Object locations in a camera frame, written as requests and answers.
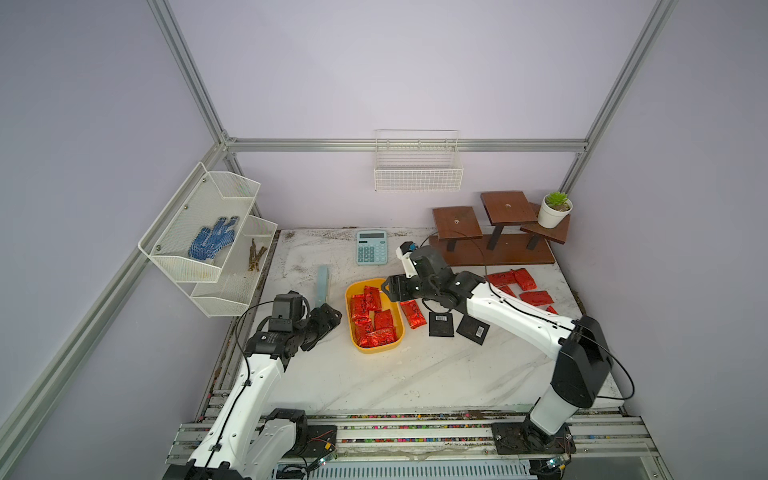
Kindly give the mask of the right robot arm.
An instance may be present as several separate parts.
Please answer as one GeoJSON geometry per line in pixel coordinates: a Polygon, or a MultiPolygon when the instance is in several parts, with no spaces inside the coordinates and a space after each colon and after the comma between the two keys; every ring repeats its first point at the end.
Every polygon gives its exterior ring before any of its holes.
{"type": "Polygon", "coordinates": [[[555,361],[550,386],[523,422],[529,437],[549,442],[578,410],[593,406],[614,364],[597,320],[542,311],[502,292],[480,275],[456,273],[431,246],[407,241],[396,249],[396,256],[404,272],[384,281],[389,300],[436,302],[500,327],[555,361]]]}

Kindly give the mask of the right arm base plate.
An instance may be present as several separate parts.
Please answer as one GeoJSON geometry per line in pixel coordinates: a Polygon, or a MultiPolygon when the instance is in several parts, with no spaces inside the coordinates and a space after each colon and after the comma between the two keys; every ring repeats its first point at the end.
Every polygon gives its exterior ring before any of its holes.
{"type": "Polygon", "coordinates": [[[500,455],[572,454],[576,451],[567,423],[556,433],[549,434],[528,418],[522,422],[496,422],[491,425],[491,434],[500,455]]]}

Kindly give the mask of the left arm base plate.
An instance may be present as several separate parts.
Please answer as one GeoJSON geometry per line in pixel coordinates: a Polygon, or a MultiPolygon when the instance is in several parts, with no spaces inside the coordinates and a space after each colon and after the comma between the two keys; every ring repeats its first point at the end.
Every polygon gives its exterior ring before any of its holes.
{"type": "Polygon", "coordinates": [[[304,458],[309,461],[335,450],[338,427],[310,423],[304,410],[276,408],[263,421],[252,442],[259,460],[265,460],[267,454],[277,453],[278,459],[304,458]]]}

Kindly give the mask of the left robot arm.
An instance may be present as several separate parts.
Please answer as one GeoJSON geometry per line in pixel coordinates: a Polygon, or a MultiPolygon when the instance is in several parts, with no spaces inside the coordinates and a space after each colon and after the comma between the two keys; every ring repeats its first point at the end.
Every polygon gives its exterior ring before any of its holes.
{"type": "Polygon", "coordinates": [[[311,308],[293,290],[265,304],[271,314],[240,348],[233,393],[189,459],[169,466],[165,479],[269,479],[285,454],[306,443],[303,410],[265,408],[291,359],[317,346],[340,325],[342,313],[327,303],[311,308]]]}

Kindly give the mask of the black barcode tea bag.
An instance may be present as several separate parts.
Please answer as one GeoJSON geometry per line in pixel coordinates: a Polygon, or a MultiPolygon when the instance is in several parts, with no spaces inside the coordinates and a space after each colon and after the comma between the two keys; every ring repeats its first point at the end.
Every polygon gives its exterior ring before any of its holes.
{"type": "Polygon", "coordinates": [[[455,336],[453,315],[450,312],[429,313],[429,336],[453,338],[455,336]]]}

